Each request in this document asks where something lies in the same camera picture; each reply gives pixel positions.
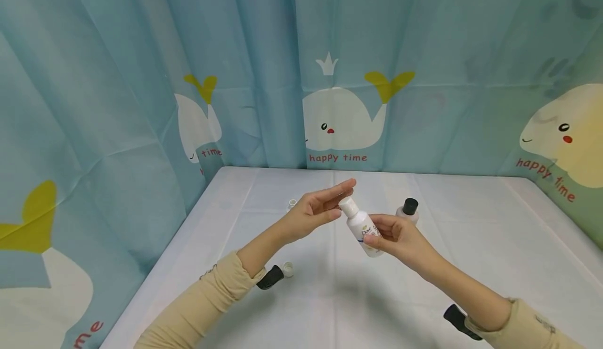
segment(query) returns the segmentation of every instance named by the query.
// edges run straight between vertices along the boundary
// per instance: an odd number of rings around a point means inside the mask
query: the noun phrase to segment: shower curtain
[[[603,247],[603,0],[0,0],[0,346],[98,348],[225,165],[530,178]]]

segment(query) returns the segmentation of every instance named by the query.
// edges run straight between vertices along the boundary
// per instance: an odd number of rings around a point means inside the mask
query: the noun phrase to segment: cartoon whale
[[[0,250],[41,254],[50,281],[50,288],[0,289],[3,348],[59,349],[92,300],[88,274],[51,246],[56,194],[52,181],[41,183],[23,205],[22,225],[0,223]]]
[[[413,77],[414,72],[405,72],[390,83],[380,72],[365,75],[381,96],[381,107],[373,119],[360,98],[346,88],[325,88],[306,96],[302,100],[306,147],[354,150],[376,143],[383,133],[389,100]]]
[[[197,87],[199,94],[207,103],[207,116],[199,104],[184,95],[174,94],[178,102],[178,129],[186,157],[192,163],[199,163],[197,149],[206,143],[218,142],[222,138],[222,127],[211,106],[211,94],[217,83],[215,76],[208,76],[203,85],[194,75],[185,76],[185,81]]]
[[[553,160],[576,183],[603,187],[603,84],[586,84],[536,111],[521,132],[525,151]]]

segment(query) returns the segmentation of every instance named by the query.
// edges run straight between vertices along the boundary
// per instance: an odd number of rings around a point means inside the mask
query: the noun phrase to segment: yellow shape
[[[56,199],[57,187],[52,180],[32,190],[23,204],[23,223],[0,223],[0,250],[41,254],[49,249]]]
[[[218,83],[218,77],[214,75],[208,75],[203,81],[203,85],[199,83],[197,78],[194,75],[187,74],[185,76],[185,82],[190,83],[191,85],[197,87],[197,91],[205,100],[205,103],[211,104],[211,94],[214,92],[214,88],[216,88],[216,84]]]
[[[404,72],[395,76],[390,83],[387,78],[378,71],[368,72],[364,75],[364,79],[377,88],[378,94],[381,96],[381,103],[383,104],[387,104],[392,96],[408,85],[413,78],[414,72]]]

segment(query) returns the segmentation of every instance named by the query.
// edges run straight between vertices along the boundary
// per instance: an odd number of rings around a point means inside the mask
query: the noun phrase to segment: person's right hand
[[[444,258],[408,219],[385,214],[373,214],[370,218],[383,238],[366,235],[366,245],[398,258],[423,278],[441,265]]]

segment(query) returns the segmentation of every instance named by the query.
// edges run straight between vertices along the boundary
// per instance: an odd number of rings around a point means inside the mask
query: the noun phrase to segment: white bottle
[[[417,207],[418,207],[417,200],[415,200],[413,198],[407,198],[406,201],[404,201],[404,205],[399,207],[398,210],[396,210],[396,215],[398,217],[408,218],[409,221],[411,221],[412,223],[414,223],[416,225],[417,221],[418,221]]]
[[[358,209],[358,206],[351,197],[346,197],[340,201],[341,210],[348,216],[348,227],[352,230],[352,234],[356,237],[360,246],[369,257],[378,257],[383,254],[383,251],[376,250],[364,244],[365,235],[375,235],[381,237],[373,220],[364,210]]]

